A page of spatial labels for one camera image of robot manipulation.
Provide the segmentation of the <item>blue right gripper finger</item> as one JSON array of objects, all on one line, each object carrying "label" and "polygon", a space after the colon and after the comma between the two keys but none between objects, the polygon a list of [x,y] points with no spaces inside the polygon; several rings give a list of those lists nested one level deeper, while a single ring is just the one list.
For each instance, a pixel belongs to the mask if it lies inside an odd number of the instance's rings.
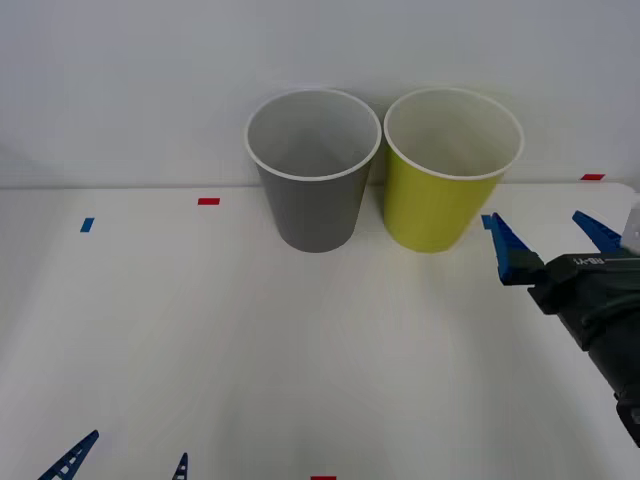
[{"label": "blue right gripper finger", "polygon": [[579,210],[574,212],[572,220],[594,244],[599,254],[622,255],[624,253],[621,235],[608,226]]},{"label": "blue right gripper finger", "polygon": [[498,213],[491,215],[491,235],[498,275],[503,285],[529,286],[540,280],[543,261],[519,239]]}]

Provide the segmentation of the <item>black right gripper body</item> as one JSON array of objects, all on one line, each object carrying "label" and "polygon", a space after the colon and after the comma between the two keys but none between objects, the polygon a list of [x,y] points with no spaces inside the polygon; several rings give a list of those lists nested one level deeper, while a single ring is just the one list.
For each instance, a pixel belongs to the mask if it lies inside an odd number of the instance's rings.
[{"label": "black right gripper body", "polygon": [[587,351],[607,327],[639,313],[639,258],[620,253],[561,255],[544,266],[528,293]]}]

